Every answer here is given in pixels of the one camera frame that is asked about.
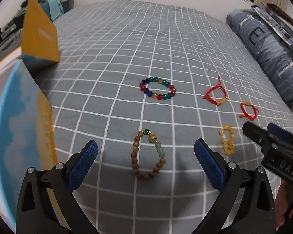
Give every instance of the blue gripper pad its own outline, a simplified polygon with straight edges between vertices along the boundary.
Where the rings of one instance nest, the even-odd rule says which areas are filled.
[[[211,150],[206,148],[200,140],[195,142],[194,154],[200,162],[206,176],[215,189],[223,192],[226,185],[225,174],[209,151]]]
[[[80,188],[82,181],[86,177],[97,155],[98,144],[93,141],[89,144],[68,174],[67,189],[70,193]]]
[[[292,141],[292,134],[281,127],[278,127],[274,123],[269,123],[267,126],[268,133],[273,134],[274,136],[277,136],[280,140],[291,143]]]

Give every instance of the grid patterned sheet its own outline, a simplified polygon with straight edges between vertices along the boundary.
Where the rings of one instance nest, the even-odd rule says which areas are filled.
[[[75,8],[55,25],[61,62],[35,79],[52,105],[58,160],[65,162],[90,139],[99,145],[74,196],[101,233],[192,233],[218,195],[194,156],[195,140],[202,137],[222,153],[218,130],[231,124],[235,154],[222,153],[224,158],[241,168],[260,164],[260,149],[242,134],[241,101],[259,109],[255,122],[261,127],[274,122],[293,132],[293,113],[239,37],[199,11],[141,1],[102,2]],[[218,75],[229,93],[221,106],[202,99]],[[148,76],[173,83],[176,96],[146,97],[138,85]],[[158,93],[167,89],[149,86]],[[222,91],[213,96],[221,99]],[[166,164],[150,181],[131,173],[133,138],[143,128],[157,134],[166,151]],[[142,142],[140,168],[150,171],[158,155],[147,138]],[[275,196],[280,178],[268,175]]]

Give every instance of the red string bracelet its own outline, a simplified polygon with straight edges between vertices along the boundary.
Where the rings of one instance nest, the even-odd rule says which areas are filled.
[[[253,109],[253,111],[254,111],[254,117],[252,117],[251,115],[249,115],[249,114],[246,112],[244,106],[251,106],[251,107],[252,107],[252,109]],[[245,118],[247,118],[247,119],[249,119],[249,120],[254,120],[254,119],[257,118],[257,115],[259,114],[259,110],[258,110],[258,109],[257,109],[252,103],[250,103],[250,102],[241,102],[240,107],[241,107],[242,112],[244,113],[244,115],[243,115],[243,114],[240,114],[240,115],[239,115],[240,118],[245,117]]]
[[[225,103],[227,101],[227,99],[228,99],[228,93],[225,90],[225,88],[222,87],[220,84],[221,84],[220,76],[218,76],[218,84],[216,84],[215,86],[211,87],[207,91],[207,93],[203,96],[203,98],[206,98],[209,102],[213,103],[214,105],[221,105],[221,104]],[[212,99],[211,96],[209,95],[214,89],[217,89],[217,88],[220,88],[223,91],[224,95],[225,95],[225,97],[223,99],[219,100],[218,102],[216,100]]]

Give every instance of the bracelet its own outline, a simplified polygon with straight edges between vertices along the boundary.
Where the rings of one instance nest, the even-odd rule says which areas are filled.
[[[220,76],[218,76],[218,83],[215,86],[211,87],[206,92],[206,94],[203,96],[203,98],[206,98],[209,102],[213,103],[214,105],[221,105],[221,104],[225,103],[228,100],[228,93],[225,90],[225,88],[222,87],[220,84],[221,84]],[[217,88],[220,88],[223,91],[224,95],[225,95],[223,97],[223,99],[219,100],[218,102],[215,101],[214,99],[212,99],[212,97],[209,95],[214,89],[217,89]]]
[[[244,106],[251,106],[253,111],[254,111],[254,116],[252,117],[251,115],[249,115],[246,110],[245,110],[245,107]],[[240,118],[247,118],[249,120],[254,120],[257,118],[257,115],[259,114],[259,110],[250,102],[241,102],[240,104],[240,107],[241,107],[241,110],[244,114],[240,114],[239,117]]]
[[[225,130],[230,132],[230,140],[227,142],[225,136]],[[235,131],[233,130],[231,125],[224,125],[222,130],[219,130],[219,134],[222,136],[222,148],[225,150],[225,154],[230,156],[234,153],[234,141],[233,139],[236,137]]]
[[[148,88],[145,87],[145,85],[152,82],[155,82],[155,83],[157,82],[159,84],[166,86],[167,88],[171,90],[171,92],[168,94],[162,95],[162,94],[157,94],[156,92],[150,91]],[[170,82],[167,82],[166,80],[163,80],[162,78],[158,78],[158,77],[150,76],[149,78],[142,80],[139,86],[140,86],[140,90],[144,92],[148,97],[157,98],[158,100],[171,99],[176,94],[176,89],[173,84],[170,84]]]
[[[160,160],[157,162],[156,166],[153,168],[153,171],[150,173],[141,173],[139,172],[138,168],[138,159],[137,159],[137,152],[139,151],[139,141],[143,135],[149,135],[149,142],[155,144],[156,151],[160,157]],[[143,131],[139,131],[137,135],[134,138],[132,153],[131,153],[131,162],[132,162],[132,168],[133,173],[137,176],[138,179],[149,179],[155,177],[155,175],[158,174],[160,169],[163,167],[163,164],[165,163],[165,152],[162,148],[162,144],[157,140],[157,136],[153,134],[149,129],[145,129]]]

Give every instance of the red braided cord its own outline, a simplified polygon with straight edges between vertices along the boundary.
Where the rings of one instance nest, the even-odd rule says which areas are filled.
[[[244,107],[244,104],[243,104],[243,102],[241,102],[240,107],[241,107],[241,110],[242,110],[242,112],[244,113],[244,115],[242,115],[242,114],[239,115],[240,118],[245,117],[245,118],[247,118],[247,119],[249,119],[249,120],[254,120],[254,119],[257,118],[257,115],[258,115],[258,113],[259,113],[258,109],[256,109],[256,107],[255,107],[254,105],[250,105],[250,106],[252,107],[252,109],[253,109],[253,111],[254,111],[254,117],[252,117],[251,115],[249,115],[249,114],[246,112],[245,107]]]
[[[220,84],[221,84],[220,76],[218,76],[218,83],[215,86],[211,87],[203,96],[203,98],[206,98],[209,102],[213,103],[214,105],[218,105],[218,102],[212,99],[212,97],[209,95],[214,89],[217,89],[217,88],[220,88],[223,91],[225,97],[228,97],[227,91]]]

